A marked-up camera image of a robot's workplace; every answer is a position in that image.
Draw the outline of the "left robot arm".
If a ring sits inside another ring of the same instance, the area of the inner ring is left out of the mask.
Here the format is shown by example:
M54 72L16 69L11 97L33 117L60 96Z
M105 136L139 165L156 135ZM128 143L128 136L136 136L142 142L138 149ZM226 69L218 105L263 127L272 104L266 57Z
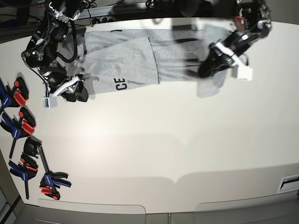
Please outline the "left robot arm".
M209 55L199 67L200 78L233 68L237 79L252 80L253 69L240 56L256 41L269 35L272 30L271 11L264 0L236 0L233 9L236 30L209 45Z

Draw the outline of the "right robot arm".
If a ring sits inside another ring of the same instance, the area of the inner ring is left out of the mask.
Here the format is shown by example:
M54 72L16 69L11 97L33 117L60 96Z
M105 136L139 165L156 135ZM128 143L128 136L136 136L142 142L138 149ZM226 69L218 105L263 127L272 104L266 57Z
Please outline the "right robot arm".
M59 63L72 63L78 56L75 20L90 6L89 0L51 0L46 4L44 18L21 57L28 68L43 81L46 97L62 96L68 102L86 102L88 92L82 75L68 76ZM66 58L58 45L72 33L73 56Z

